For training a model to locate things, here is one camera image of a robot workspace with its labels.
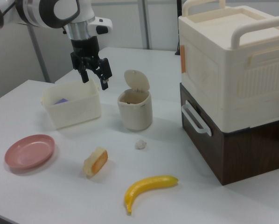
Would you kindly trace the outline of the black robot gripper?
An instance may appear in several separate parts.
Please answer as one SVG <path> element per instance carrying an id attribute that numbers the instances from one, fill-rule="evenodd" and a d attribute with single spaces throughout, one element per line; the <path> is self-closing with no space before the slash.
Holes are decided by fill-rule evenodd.
<path id="1" fill-rule="evenodd" d="M 71 40 L 73 52 L 70 54 L 73 69 L 78 70 L 82 82 L 89 81 L 87 69 L 93 70 L 100 80 L 102 90 L 108 88 L 109 78 L 112 71 L 107 58 L 100 59 L 99 44 L 97 37 L 90 37 L 85 40 Z"/>

